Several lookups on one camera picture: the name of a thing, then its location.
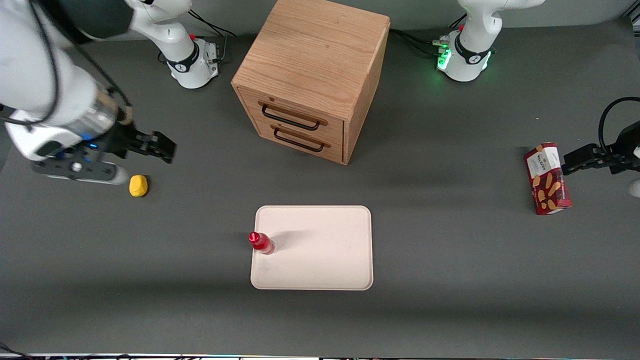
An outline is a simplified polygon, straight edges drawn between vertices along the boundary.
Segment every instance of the black metal handle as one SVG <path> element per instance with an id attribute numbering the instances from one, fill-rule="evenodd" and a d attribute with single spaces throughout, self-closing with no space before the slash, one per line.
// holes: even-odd
<path id="1" fill-rule="evenodd" d="M 320 144 L 320 147 L 316 148 L 316 147 L 307 146 L 307 145 L 305 145 L 303 143 L 295 142 L 295 141 L 287 139 L 287 138 L 283 138 L 282 136 L 278 136 L 278 130 L 280 130 L 280 129 L 277 128 L 277 127 L 273 130 L 273 136 L 278 140 L 282 140 L 284 142 L 288 142 L 291 145 L 299 146 L 299 147 L 301 147 L 303 149 L 306 149 L 306 150 L 309 150 L 309 151 L 313 151 L 313 152 L 321 152 L 322 149 L 324 149 L 324 144 L 323 143 Z"/>
<path id="2" fill-rule="evenodd" d="M 272 115 L 272 114 L 267 112 L 267 104 L 263 104 L 262 105 L 262 114 L 264 116 L 268 117 L 269 119 L 273 119 L 273 120 L 277 120 L 279 122 L 283 122 L 285 124 L 297 126 L 300 129 L 304 129 L 304 130 L 315 131 L 315 130 L 318 129 L 318 126 L 320 126 L 320 121 L 316 121 L 316 124 L 314 126 L 307 126 L 307 125 L 300 124 L 300 123 L 295 122 L 295 121 L 291 121 L 291 120 L 285 119 L 283 117 L 279 117 L 277 115 Z"/>

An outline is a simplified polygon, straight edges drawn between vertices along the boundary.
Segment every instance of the red bottle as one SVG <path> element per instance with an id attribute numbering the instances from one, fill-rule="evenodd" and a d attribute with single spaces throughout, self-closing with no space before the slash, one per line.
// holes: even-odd
<path id="1" fill-rule="evenodd" d="M 269 236 L 266 236 L 262 233 L 256 233 L 255 231 L 252 231 L 249 234 L 249 241 L 251 242 L 251 246 L 254 249 L 265 255 L 269 255 L 276 249 L 276 245 L 271 239 L 269 239 Z"/>

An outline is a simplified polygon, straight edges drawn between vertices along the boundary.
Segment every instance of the wood grain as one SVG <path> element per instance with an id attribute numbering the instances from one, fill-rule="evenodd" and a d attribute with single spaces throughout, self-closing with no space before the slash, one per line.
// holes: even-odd
<path id="1" fill-rule="evenodd" d="M 376 51 L 376 57 L 371 62 L 369 71 L 365 77 L 365 82 L 360 91 L 360 97 L 355 103 L 351 122 L 349 126 L 345 127 L 344 133 L 344 162 L 349 163 L 351 155 L 353 154 L 353 148 L 356 145 L 356 141 L 360 136 L 360 131 L 364 125 L 364 120 L 369 113 L 371 102 L 373 101 L 376 90 L 378 89 L 378 83 L 380 82 L 380 73 L 382 71 L 382 61 L 385 58 L 385 50 L 387 48 L 388 29 L 385 32 L 383 38 L 378 43 L 378 49 Z"/>
<path id="2" fill-rule="evenodd" d="M 231 81 L 258 134 L 348 164 L 380 81 L 389 27 L 387 16 L 326 0 L 278 0 Z M 264 104 L 269 114 L 320 126 L 265 117 Z M 327 146 L 291 145 L 273 136 L 274 127 Z"/>
<path id="3" fill-rule="evenodd" d="M 279 0 L 232 83 L 350 121 L 389 23 L 325 0 Z"/>

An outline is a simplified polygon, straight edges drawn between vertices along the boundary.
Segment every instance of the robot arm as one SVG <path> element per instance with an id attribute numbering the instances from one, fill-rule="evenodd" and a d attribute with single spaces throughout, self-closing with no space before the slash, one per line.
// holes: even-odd
<path id="1" fill-rule="evenodd" d="M 502 29 L 501 10 L 538 6 L 545 0 L 458 0 L 467 12 L 464 30 L 440 37 L 437 69 L 456 81 L 472 81 L 486 68 L 491 45 Z"/>
<path id="2" fill-rule="evenodd" d="M 46 6 L 37 6 L 45 3 L 51 5 L 35 0 L 0 3 L 0 103 L 16 109 L 5 120 L 16 148 L 33 161 L 36 172 L 81 181 L 126 180 L 122 168 L 101 161 L 105 153 L 124 158 L 134 151 L 171 163 L 175 144 L 161 133 L 136 130 L 121 90 L 124 110 L 60 49 L 68 42 L 53 40 L 65 37 L 45 21 Z M 68 24 L 60 31 L 69 34 Z"/>
<path id="3" fill-rule="evenodd" d="M 192 39 L 177 21 L 166 23 L 188 12 L 191 0 L 127 0 L 127 3 L 134 10 L 130 28 L 158 46 L 167 59 L 171 75 L 180 85 L 200 88 L 218 75 L 216 45 Z"/>
<path id="4" fill-rule="evenodd" d="M 598 125 L 599 144 L 590 143 L 564 155 L 564 175 L 588 168 L 603 167 L 608 167 L 611 174 L 619 174 L 626 170 L 640 172 L 640 121 L 623 129 L 613 144 L 606 145 L 604 142 L 607 115 L 614 106 L 624 101 L 640 102 L 640 97 L 621 97 L 606 107 Z M 640 179 L 629 184 L 629 192 L 635 197 L 640 197 Z"/>

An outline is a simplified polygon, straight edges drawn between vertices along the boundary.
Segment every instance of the table surface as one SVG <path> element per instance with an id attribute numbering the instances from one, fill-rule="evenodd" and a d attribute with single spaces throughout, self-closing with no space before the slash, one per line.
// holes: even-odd
<path id="1" fill-rule="evenodd" d="M 435 36 L 437 33 L 422 33 Z M 637 174 L 567 179 L 574 208 L 534 214 L 523 154 L 596 142 L 640 94 L 627 20 L 505 29 L 455 83 L 390 36 L 351 164 L 260 139 L 222 75 L 186 90 L 149 41 L 87 46 L 172 165 L 131 154 L 151 191 L 48 179 L 12 149 L 0 174 L 0 339 L 24 352 L 360 357 L 640 357 Z M 621 104 L 608 138 L 635 121 Z M 260 291 L 246 236 L 275 204 L 372 213 L 367 291 Z"/>

